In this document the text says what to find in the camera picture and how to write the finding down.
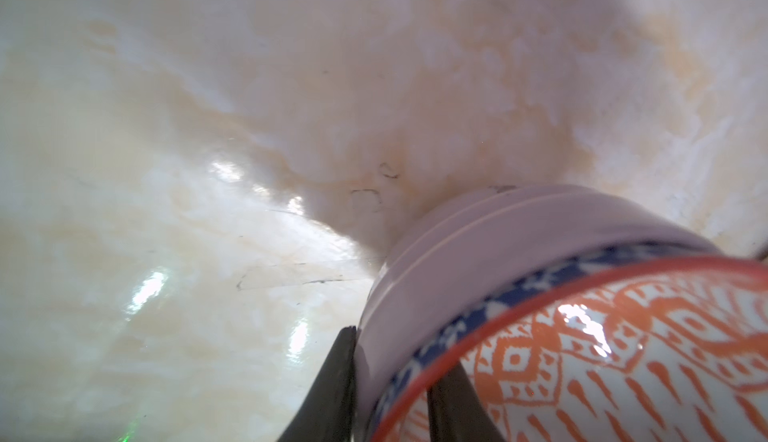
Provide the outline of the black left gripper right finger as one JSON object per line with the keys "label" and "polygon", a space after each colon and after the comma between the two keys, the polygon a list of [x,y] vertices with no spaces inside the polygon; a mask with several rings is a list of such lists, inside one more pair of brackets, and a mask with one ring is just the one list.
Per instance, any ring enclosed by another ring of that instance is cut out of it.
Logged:
{"label": "black left gripper right finger", "polygon": [[427,392],[431,442],[503,442],[460,363]]}

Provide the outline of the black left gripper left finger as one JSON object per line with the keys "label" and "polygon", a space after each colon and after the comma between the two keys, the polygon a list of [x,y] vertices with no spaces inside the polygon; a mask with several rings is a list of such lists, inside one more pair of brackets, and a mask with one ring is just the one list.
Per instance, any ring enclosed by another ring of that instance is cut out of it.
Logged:
{"label": "black left gripper left finger", "polygon": [[355,413],[357,328],[342,328],[280,442],[350,441]]}

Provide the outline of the lavender bowl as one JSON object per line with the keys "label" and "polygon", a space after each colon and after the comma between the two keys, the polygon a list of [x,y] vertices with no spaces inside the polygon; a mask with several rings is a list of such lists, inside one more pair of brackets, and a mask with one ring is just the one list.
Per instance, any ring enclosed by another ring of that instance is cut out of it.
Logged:
{"label": "lavender bowl", "polygon": [[721,252],[635,202],[572,184],[487,186],[436,207],[390,250],[362,311],[356,434],[395,373],[464,310],[568,257],[643,242]]}

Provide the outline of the red patterned bowl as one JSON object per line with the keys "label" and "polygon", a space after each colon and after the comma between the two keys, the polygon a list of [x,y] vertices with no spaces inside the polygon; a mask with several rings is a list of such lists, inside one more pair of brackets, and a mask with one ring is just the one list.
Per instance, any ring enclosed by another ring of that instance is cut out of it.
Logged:
{"label": "red patterned bowl", "polygon": [[456,367],[508,441],[763,441],[767,268],[642,243],[537,270],[418,347],[361,439],[428,440]]}

